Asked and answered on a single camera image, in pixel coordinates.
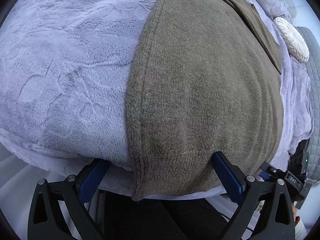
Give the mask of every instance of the sweater sleeve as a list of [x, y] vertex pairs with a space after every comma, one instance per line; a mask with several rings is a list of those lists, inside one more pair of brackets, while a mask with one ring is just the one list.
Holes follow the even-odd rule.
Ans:
[[304, 227], [302, 220], [300, 219], [295, 226], [295, 240], [303, 240], [307, 236], [307, 230]]

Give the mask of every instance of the silver bolt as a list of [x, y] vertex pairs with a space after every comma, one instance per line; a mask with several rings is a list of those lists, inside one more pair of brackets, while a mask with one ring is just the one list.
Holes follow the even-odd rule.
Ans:
[[68, 178], [67, 178], [67, 180], [68, 180], [69, 182], [72, 182], [72, 181], [74, 181], [75, 179], [76, 179], [76, 176], [75, 176], [75, 175], [69, 175]]
[[284, 180], [283, 179], [278, 179], [278, 183], [282, 186], [282, 185], [284, 185]]
[[44, 184], [44, 182], [45, 182], [45, 179], [39, 179], [39, 180], [38, 180], [38, 184], [39, 184], [39, 185]]
[[250, 181], [250, 182], [254, 182], [256, 179], [255, 179], [254, 176], [249, 175], [249, 176], [247, 176], [247, 180]]

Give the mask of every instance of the black fabric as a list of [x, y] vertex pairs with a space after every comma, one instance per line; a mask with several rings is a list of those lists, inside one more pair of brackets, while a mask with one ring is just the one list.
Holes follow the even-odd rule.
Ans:
[[111, 240], [214, 240], [226, 225], [205, 199], [135, 202], [106, 194], [104, 229]]

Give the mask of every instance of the brown sweater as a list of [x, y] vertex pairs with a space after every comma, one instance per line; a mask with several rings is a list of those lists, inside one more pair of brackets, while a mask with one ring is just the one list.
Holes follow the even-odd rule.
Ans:
[[132, 198], [221, 185], [222, 151], [255, 174], [279, 145], [281, 52], [246, 0], [157, 0], [126, 96]]

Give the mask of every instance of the gray quilt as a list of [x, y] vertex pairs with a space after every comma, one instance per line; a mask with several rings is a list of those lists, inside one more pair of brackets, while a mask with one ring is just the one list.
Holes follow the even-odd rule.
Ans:
[[303, 36], [310, 51], [306, 68], [311, 78], [310, 99], [314, 111], [315, 128], [310, 138], [307, 152], [310, 154], [308, 162], [308, 182], [320, 181], [320, 46], [312, 34], [305, 27], [296, 27]]
[[[155, 1], [19, 0], [0, 28], [0, 142], [25, 162], [63, 176], [77, 173], [92, 157], [110, 160], [115, 165], [100, 187], [130, 194], [133, 176], [119, 168], [131, 169], [124, 94]], [[286, 169], [288, 150], [312, 129], [295, 130], [301, 126], [294, 110], [301, 120], [311, 119], [308, 99], [294, 94], [305, 87], [293, 90], [294, 68], [271, 20], [290, 16], [279, 0], [248, 1], [282, 48], [284, 128], [272, 164]]]

